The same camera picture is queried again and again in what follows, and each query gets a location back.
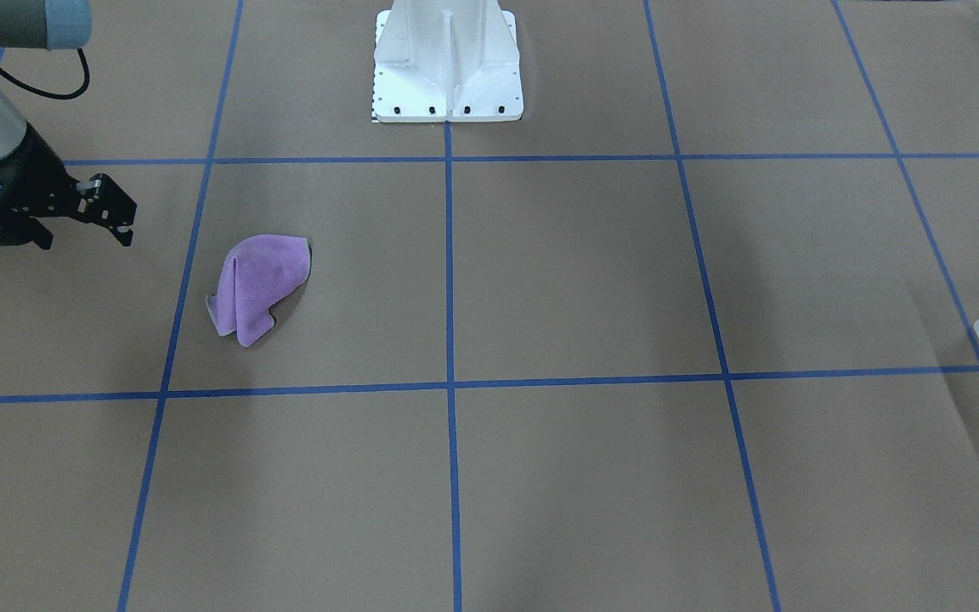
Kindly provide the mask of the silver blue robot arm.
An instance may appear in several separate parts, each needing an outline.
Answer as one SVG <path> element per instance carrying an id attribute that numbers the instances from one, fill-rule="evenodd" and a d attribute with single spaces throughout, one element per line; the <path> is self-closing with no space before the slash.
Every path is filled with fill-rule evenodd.
<path id="1" fill-rule="evenodd" d="M 66 101 L 85 94 L 92 82 L 85 46 L 92 37 L 87 1 L 0 1 L 0 48 L 73 50 L 82 84 L 69 93 L 48 92 L 23 82 L 0 65 L 0 82 L 44 99 Z M 54 240 L 44 218 L 70 218 L 101 226 L 124 247 L 133 241 L 136 202 L 109 175 L 73 178 L 65 163 L 26 116 L 0 90 L 0 247 L 49 249 Z"/>

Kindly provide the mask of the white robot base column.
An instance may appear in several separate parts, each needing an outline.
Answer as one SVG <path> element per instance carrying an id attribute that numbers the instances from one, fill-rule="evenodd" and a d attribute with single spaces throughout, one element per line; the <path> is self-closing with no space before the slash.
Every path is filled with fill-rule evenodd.
<path id="1" fill-rule="evenodd" d="M 522 119 L 516 15 L 497 1 L 395 1 L 374 35 L 373 121 Z"/>

